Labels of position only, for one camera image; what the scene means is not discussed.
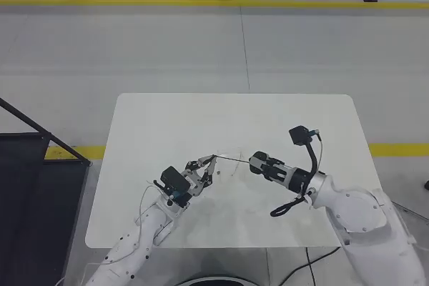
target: tabletop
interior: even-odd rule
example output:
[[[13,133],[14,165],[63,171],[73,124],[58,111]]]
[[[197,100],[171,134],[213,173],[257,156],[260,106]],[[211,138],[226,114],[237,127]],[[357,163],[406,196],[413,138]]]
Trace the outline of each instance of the tabletop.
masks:
[[[173,166],[210,154],[248,159],[263,151],[310,170],[304,147],[289,129],[319,129],[320,170],[338,188],[380,188],[352,99],[342,94],[121,94],[92,206],[86,244],[110,248],[134,227],[149,182]],[[313,141],[319,154],[318,141]],[[143,209],[158,197],[146,193]],[[248,164],[217,160],[213,185],[193,197],[167,248],[306,247],[340,245],[324,208],[308,204],[286,215],[270,211],[295,194],[249,171]]]

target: yellow floor line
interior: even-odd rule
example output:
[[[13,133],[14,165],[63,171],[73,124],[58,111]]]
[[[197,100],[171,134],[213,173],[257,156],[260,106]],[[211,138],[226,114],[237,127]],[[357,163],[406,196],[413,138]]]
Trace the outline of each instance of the yellow floor line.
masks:
[[[0,5],[70,6],[244,6],[329,9],[429,9],[429,2],[290,1],[290,0],[0,0]]]
[[[429,144],[369,144],[372,157],[429,157]],[[101,160],[105,146],[75,146],[74,149],[90,160]],[[46,159],[75,159],[59,146],[50,146]]]

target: black pole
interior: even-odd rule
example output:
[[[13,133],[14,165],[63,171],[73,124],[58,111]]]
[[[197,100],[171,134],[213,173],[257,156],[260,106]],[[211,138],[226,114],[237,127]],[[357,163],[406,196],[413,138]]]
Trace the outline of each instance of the black pole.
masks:
[[[35,129],[36,131],[42,133],[44,136],[47,136],[51,141],[58,144],[60,147],[64,148],[66,151],[68,151],[70,154],[72,154],[76,158],[80,159],[83,162],[83,164],[86,164],[87,166],[89,166],[91,164],[91,162],[87,158],[82,156],[80,153],[76,152],[73,148],[71,148],[69,145],[65,144],[59,138],[55,137],[51,132],[49,132],[45,128],[41,127],[40,125],[38,125],[35,121],[28,118],[24,113],[20,112],[18,109],[16,109],[12,105],[10,105],[8,102],[4,101],[1,97],[0,97],[0,107],[5,109],[7,112],[13,114],[15,117],[19,118],[20,120],[22,120],[23,122],[28,124],[30,127]]]

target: round base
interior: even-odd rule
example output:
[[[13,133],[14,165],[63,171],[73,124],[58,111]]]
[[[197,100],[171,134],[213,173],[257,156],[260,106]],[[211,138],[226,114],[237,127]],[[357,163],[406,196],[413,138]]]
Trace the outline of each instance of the round base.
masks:
[[[232,277],[205,277],[190,280],[178,286],[257,286],[249,281]]]

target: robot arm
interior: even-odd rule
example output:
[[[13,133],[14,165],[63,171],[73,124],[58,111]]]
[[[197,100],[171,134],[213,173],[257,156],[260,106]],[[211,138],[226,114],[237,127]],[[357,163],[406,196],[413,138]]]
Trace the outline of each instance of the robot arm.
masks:
[[[291,136],[296,132],[303,134],[301,140],[312,134],[296,127],[290,131]],[[413,248],[415,240],[380,189],[337,189],[331,176],[288,167],[263,152],[250,158],[250,170],[298,194],[294,202],[271,212],[272,216],[283,215],[304,200],[314,208],[326,207],[348,259],[365,285],[425,285],[423,266]]]
[[[199,176],[197,170],[207,164],[204,174]],[[136,227],[119,238],[86,285],[125,286],[133,280],[149,259],[152,247],[160,245],[176,227],[177,218],[188,208],[192,196],[199,196],[212,184],[215,164],[216,156],[212,155],[188,162],[182,173],[174,167],[164,170],[164,186],[154,180],[163,193],[135,220]]]

